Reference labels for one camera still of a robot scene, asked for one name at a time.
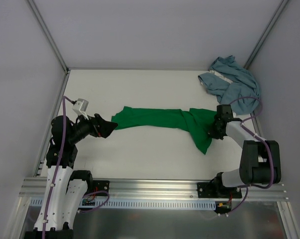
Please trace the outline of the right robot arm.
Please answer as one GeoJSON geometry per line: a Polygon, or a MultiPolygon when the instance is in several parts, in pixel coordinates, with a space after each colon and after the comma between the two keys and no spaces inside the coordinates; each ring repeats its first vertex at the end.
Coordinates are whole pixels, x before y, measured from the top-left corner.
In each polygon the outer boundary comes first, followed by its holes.
{"type": "Polygon", "coordinates": [[[210,182],[197,183],[199,198],[240,199],[247,187],[268,189],[282,178],[280,147],[252,132],[234,117],[230,105],[217,106],[208,132],[213,139],[232,138],[242,149],[237,169],[219,172],[210,182]]]}

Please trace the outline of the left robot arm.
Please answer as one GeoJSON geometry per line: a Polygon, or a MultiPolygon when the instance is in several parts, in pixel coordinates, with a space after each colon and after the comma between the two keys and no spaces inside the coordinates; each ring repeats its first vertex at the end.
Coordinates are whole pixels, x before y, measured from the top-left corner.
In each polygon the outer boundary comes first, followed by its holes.
{"type": "Polygon", "coordinates": [[[89,135],[107,138],[118,125],[95,114],[87,118],[78,116],[76,122],[67,116],[57,116],[51,126],[45,193],[33,230],[25,232],[26,239],[74,237],[73,224],[80,202],[94,189],[91,171],[74,170],[76,144],[89,135]]]}

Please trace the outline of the green t shirt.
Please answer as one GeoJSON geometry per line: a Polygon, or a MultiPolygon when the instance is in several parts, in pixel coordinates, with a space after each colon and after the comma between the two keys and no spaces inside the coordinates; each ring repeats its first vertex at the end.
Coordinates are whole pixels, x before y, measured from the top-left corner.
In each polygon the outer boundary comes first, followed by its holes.
{"type": "Polygon", "coordinates": [[[111,121],[118,124],[117,130],[138,126],[154,126],[180,129],[188,132],[199,151],[206,154],[212,138],[208,131],[214,122],[215,111],[190,108],[147,109],[128,106],[112,116],[111,121]]]}

